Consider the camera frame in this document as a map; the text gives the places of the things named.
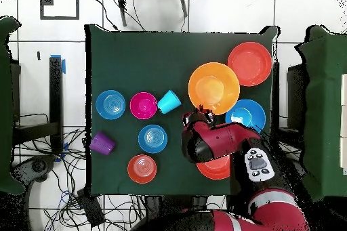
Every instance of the blue cup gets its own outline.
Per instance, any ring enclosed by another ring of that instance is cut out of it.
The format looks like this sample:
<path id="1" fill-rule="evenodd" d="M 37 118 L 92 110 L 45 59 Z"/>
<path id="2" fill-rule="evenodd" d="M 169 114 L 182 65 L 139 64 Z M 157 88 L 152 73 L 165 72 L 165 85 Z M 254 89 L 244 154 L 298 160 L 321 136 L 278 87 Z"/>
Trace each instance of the blue cup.
<path id="1" fill-rule="evenodd" d="M 168 91 L 161 100 L 158 102 L 158 109 L 163 113 L 166 114 L 170 110 L 173 110 L 174 108 L 177 108 L 181 105 L 180 99 L 177 97 L 177 95 L 173 91 Z"/>

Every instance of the red robot arm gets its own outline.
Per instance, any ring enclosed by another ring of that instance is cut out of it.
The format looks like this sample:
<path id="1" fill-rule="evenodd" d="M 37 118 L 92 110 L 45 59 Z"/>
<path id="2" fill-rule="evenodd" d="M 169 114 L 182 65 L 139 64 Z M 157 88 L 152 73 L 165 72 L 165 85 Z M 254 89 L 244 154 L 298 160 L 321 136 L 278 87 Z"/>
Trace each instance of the red robot arm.
<path id="1" fill-rule="evenodd" d="M 253 220 L 214 211 L 216 231 L 309 231 L 285 174 L 257 131 L 239 123 L 214 125 L 212 112 L 202 106 L 182 119 L 182 152 L 191 163 L 232 154 L 234 174 Z"/>

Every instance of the blue bowl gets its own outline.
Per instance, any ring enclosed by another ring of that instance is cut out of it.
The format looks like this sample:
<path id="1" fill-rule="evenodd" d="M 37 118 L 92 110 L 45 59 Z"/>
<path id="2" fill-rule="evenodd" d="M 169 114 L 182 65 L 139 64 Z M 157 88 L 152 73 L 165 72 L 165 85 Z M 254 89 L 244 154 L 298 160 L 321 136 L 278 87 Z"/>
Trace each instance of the blue bowl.
<path id="1" fill-rule="evenodd" d="M 225 114 L 226 123 L 242 123 L 246 127 L 253 127 L 261 132 L 265 126 L 266 115 L 260 104 L 253 100 L 238 100 Z"/>
<path id="2" fill-rule="evenodd" d="M 118 91 L 104 91 L 96 99 L 96 110 L 104 119 L 118 119 L 125 111 L 124 97 Z"/>
<path id="3" fill-rule="evenodd" d="M 147 125 L 138 134 L 138 144 L 148 153 L 158 153 L 167 144 L 167 134 L 159 125 Z"/>

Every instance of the red plate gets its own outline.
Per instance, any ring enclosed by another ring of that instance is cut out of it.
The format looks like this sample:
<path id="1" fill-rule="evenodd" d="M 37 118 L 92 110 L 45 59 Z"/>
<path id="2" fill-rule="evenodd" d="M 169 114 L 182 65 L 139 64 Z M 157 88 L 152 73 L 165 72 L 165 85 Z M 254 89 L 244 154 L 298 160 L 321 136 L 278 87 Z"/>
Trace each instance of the red plate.
<path id="1" fill-rule="evenodd" d="M 228 66 L 235 72 L 240 85 L 253 87 L 265 81 L 270 75 L 271 55 L 259 43 L 242 43 L 231 51 Z"/>
<path id="2" fill-rule="evenodd" d="M 129 177 L 138 184 L 149 183 L 157 173 L 155 161 L 148 155 L 134 156 L 127 165 Z"/>
<path id="3" fill-rule="evenodd" d="M 230 155 L 207 163 L 197 163 L 198 170 L 211 180 L 223 180 L 230 176 Z"/>

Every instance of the orange plate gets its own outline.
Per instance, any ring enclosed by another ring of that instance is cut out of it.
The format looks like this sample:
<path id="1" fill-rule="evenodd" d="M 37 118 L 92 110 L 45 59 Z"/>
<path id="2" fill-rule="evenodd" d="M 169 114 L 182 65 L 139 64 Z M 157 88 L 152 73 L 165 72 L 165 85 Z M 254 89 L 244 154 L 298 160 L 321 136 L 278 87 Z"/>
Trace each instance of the orange plate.
<path id="1" fill-rule="evenodd" d="M 190 76 L 188 94 L 196 108 L 202 104 L 219 115 L 235 105 L 240 84 L 234 71 L 227 65 L 209 62 L 198 67 Z"/>
<path id="2" fill-rule="evenodd" d="M 259 43 L 246 42 L 236 46 L 228 58 L 240 85 L 253 87 L 265 81 L 271 73 L 271 55 Z"/>
<path id="3" fill-rule="evenodd" d="M 211 180 L 223 180 L 230 176 L 230 155 L 206 163 L 197 163 L 198 170 Z"/>
<path id="4" fill-rule="evenodd" d="M 146 184 L 155 178 L 157 165 L 148 155 L 136 155 L 127 165 L 127 173 L 134 182 L 137 182 L 138 184 Z"/>

